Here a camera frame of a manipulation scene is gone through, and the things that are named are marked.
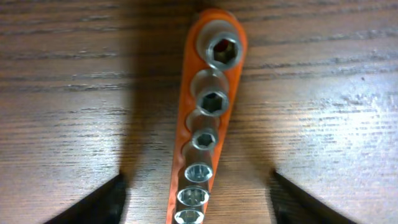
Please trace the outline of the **orange socket bit rail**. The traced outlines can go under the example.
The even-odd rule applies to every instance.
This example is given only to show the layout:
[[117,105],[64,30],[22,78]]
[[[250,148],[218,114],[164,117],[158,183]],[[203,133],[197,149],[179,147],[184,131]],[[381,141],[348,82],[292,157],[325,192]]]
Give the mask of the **orange socket bit rail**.
[[202,11],[188,31],[166,224],[204,221],[247,49],[224,9]]

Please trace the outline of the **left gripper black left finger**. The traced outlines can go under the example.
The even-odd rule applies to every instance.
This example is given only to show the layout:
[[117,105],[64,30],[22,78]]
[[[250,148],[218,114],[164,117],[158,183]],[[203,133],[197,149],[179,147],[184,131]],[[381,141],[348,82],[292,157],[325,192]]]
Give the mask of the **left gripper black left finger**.
[[120,224],[126,195],[124,174],[118,174],[45,224]]

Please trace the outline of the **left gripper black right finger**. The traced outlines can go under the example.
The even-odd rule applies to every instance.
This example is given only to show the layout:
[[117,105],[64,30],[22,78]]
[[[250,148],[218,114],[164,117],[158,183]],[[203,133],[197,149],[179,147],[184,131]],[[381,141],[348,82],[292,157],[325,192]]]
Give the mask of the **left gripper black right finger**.
[[276,170],[270,173],[269,193],[277,224],[356,224],[317,200]]

